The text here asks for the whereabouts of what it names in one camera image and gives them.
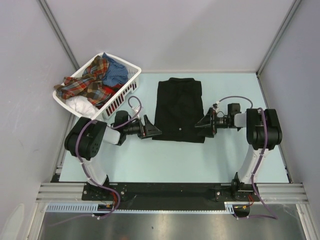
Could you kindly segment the black long sleeve shirt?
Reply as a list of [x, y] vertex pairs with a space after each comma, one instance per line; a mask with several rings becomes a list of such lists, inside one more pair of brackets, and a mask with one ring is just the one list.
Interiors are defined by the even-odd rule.
[[196, 123], [204, 117], [202, 83], [194, 78], [175, 78], [160, 81], [154, 125], [162, 131], [155, 141], [203, 144]]

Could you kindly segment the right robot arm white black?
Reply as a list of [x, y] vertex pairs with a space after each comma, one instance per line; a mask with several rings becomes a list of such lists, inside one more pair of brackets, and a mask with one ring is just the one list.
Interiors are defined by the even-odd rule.
[[257, 177], [269, 152], [282, 142], [283, 134], [275, 109], [248, 108], [241, 112], [239, 103], [227, 105], [227, 114], [218, 116], [218, 104], [209, 108], [195, 127], [199, 135], [214, 138], [218, 129], [245, 129], [248, 150], [241, 168], [235, 173], [229, 186], [218, 186], [217, 200], [246, 201], [258, 199]]

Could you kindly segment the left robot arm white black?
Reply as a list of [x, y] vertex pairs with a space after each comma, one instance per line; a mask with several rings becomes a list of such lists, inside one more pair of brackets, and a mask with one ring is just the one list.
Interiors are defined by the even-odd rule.
[[87, 182], [94, 186], [93, 194], [105, 200], [111, 193], [109, 177], [96, 158], [102, 142], [121, 146], [130, 135], [147, 139], [161, 134], [162, 131], [150, 122], [147, 115], [131, 117], [127, 111], [119, 110], [111, 126], [104, 121], [81, 117], [68, 133], [64, 148], [78, 158]]

